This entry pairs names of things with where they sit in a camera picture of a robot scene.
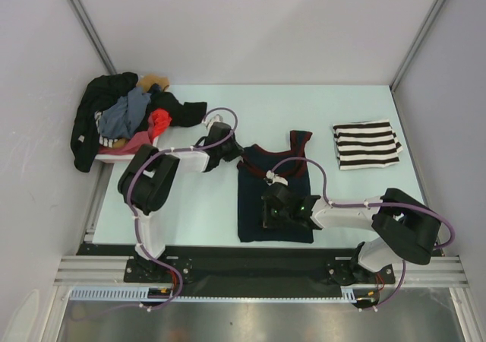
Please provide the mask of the pink garment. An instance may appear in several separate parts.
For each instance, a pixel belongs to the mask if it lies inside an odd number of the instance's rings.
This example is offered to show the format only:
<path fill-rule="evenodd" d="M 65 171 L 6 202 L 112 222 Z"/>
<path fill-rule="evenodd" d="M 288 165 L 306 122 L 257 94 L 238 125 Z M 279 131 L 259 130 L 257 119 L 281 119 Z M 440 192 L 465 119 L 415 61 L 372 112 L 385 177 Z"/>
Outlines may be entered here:
<path fill-rule="evenodd" d="M 135 154 L 143 144 L 152 144 L 151 131 L 140 131 L 134 135 L 123 147 L 109 148 L 101 146 L 99 148 L 99 154 L 122 156 Z"/>

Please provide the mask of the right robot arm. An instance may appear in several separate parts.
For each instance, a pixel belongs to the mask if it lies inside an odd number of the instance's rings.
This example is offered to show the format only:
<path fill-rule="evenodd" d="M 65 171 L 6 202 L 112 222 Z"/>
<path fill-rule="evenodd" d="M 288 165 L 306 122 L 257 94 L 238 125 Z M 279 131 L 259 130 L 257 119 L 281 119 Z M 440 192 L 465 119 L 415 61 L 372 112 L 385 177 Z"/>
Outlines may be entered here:
<path fill-rule="evenodd" d="M 336 203 L 319 195 L 302 197 L 276 182 L 265 190 L 262 201 L 265 228 L 374 231 L 377 238 L 359 243 L 349 262 L 359 282 L 368 282 L 395 262 L 429 264 L 441 225 L 433 211 L 397 188 L 361 203 Z"/>

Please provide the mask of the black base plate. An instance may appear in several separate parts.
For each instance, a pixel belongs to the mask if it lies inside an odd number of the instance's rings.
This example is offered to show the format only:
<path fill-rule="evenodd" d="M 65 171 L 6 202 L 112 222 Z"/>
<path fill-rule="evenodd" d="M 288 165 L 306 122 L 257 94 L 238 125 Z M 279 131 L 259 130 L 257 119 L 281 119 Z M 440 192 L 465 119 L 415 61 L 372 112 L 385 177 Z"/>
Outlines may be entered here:
<path fill-rule="evenodd" d="M 268 249 L 169 246 L 153 262 L 140 257 L 130 245 L 83 244 L 78 256 L 128 256 L 124 283 L 128 286 L 173 287 L 182 292 L 186 285 L 201 288 L 208 283 L 222 285 L 282 285 L 284 287 L 337 285 L 368 288 L 403 284 L 413 272 L 429 281 L 442 258 L 435 255 L 429 264 L 407 261 L 385 266 L 377 274 L 356 276 L 349 270 L 352 249 Z"/>

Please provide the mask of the tan garment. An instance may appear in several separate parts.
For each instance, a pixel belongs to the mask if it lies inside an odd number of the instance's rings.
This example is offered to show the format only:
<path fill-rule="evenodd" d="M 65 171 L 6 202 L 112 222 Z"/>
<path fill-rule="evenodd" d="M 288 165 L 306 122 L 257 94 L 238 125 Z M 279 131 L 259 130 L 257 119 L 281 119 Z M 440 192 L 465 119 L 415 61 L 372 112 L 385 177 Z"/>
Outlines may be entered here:
<path fill-rule="evenodd" d="M 147 74 L 140 76 L 137 82 L 137 86 L 142 88 L 143 92 L 148 92 L 149 89 L 157 84 L 160 86 L 161 90 L 164 91 L 170 87 L 169 79 L 166 77 L 160 77 L 155 74 Z"/>

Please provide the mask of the aluminium frame rail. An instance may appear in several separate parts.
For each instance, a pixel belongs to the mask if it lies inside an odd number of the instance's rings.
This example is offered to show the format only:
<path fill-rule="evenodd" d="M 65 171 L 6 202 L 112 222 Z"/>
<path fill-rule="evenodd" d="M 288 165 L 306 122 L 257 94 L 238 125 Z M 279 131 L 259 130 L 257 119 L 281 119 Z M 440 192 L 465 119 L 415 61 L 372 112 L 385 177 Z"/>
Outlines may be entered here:
<path fill-rule="evenodd" d="M 116 286 L 124 283 L 128 256 L 65 256 L 55 286 Z"/>

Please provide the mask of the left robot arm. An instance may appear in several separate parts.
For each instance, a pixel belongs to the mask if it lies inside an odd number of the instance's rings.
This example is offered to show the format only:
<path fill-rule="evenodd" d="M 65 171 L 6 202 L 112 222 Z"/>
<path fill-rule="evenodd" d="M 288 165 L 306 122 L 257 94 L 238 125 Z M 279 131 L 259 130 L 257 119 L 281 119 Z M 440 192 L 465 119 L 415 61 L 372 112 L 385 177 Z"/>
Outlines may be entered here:
<path fill-rule="evenodd" d="M 222 160 L 230 162 L 243 154 L 235 129 L 230 125 L 215 122 L 207 130 L 190 147 L 160 150 L 153 145 L 142 145 L 118 181 L 118 192 L 134 219 L 135 251 L 144 258 L 141 271 L 150 280 L 161 280 L 168 271 L 167 261 L 160 257 L 166 245 L 152 214 L 166 203 L 176 175 L 208 173 Z"/>

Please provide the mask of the black garment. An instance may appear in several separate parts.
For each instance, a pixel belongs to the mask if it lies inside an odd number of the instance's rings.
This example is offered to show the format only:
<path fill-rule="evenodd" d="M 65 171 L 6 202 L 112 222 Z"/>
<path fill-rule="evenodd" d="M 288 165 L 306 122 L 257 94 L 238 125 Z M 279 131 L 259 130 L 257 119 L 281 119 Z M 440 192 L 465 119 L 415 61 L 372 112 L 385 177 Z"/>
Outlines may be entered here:
<path fill-rule="evenodd" d="M 95 156 L 99 153 L 99 134 L 94 121 L 95 112 L 103 112 L 113 106 L 119 97 L 137 87 L 139 76 L 134 72 L 103 75 L 94 78 L 86 87 L 77 108 L 71 134 L 71 151 L 74 155 L 74 166 L 77 170 L 88 173 Z M 162 91 L 154 84 L 148 92 L 150 103 L 136 133 L 149 131 L 149 117 L 156 109 L 164 109 L 172 117 L 170 126 L 190 128 L 199 125 L 207 113 L 206 102 L 180 102 L 167 89 Z M 114 148 L 123 147 L 130 139 L 120 138 Z"/>

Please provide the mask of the red garment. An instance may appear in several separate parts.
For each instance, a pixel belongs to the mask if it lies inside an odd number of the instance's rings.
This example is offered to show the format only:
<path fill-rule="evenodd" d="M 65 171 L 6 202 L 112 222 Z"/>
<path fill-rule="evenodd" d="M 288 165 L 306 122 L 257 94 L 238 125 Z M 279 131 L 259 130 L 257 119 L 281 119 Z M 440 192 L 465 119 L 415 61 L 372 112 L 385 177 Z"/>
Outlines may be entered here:
<path fill-rule="evenodd" d="M 160 136 L 171 124 L 172 117 L 164 109 L 156 109 L 149 117 L 149 130 L 152 138 Z"/>

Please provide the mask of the brown white striped garment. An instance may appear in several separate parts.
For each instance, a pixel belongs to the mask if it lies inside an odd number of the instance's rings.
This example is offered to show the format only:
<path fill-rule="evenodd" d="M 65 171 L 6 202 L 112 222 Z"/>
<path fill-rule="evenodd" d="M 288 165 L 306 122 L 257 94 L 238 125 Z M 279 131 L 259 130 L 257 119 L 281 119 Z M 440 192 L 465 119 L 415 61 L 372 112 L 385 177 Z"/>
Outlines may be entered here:
<path fill-rule="evenodd" d="M 106 120 L 103 118 L 103 113 L 98 111 L 94 114 L 94 121 L 96 124 L 96 130 L 99 134 L 99 144 L 103 147 L 114 148 L 117 139 L 110 138 L 106 131 Z"/>

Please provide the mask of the black white striped tank top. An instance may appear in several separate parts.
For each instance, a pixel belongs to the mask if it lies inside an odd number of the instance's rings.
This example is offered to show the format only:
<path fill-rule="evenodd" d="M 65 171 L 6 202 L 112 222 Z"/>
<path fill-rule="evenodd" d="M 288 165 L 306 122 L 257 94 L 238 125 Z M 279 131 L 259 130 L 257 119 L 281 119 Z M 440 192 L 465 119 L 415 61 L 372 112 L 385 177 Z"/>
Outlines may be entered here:
<path fill-rule="evenodd" d="M 388 119 L 335 124 L 332 127 L 339 170 L 386 168 L 403 150 Z"/>

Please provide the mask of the pink plastic basket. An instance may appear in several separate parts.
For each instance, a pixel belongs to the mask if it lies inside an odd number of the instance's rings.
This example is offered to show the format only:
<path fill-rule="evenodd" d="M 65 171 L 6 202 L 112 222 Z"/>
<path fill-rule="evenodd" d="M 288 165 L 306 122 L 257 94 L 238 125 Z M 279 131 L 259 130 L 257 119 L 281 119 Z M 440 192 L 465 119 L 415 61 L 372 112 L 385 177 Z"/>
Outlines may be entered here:
<path fill-rule="evenodd" d="M 159 138 L 156 137 L 153 139 L 153 143 L 151 144 L 152 146 L 156 147 L 158 144 Z M 122 156 L 111 156 L 111 155 L 103 155 L 103 154 L 97 154 L 95 156 L 95 159 L 104 163 L 118 163 L 118 162 L 125 162 L 125 161 L 131 161 L 133 159 L 135 154 L 129 154 L 129 155 L 122 155 Z"/>

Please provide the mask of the grey blue garment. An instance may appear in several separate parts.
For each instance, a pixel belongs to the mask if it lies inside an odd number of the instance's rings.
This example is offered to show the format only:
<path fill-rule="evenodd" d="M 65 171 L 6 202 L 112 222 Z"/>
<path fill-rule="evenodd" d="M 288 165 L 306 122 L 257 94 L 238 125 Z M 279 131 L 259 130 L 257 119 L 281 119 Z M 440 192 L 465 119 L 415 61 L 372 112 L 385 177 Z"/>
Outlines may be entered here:
<path fill-rule="evenodd" d="M 144 93 L 141 87 L 135 87 L 126 96 L 119 97 L 113 106 L 103 111 L 107 135 L 113 139 L 131 139 L 150 101 L 150 95 Z"/>

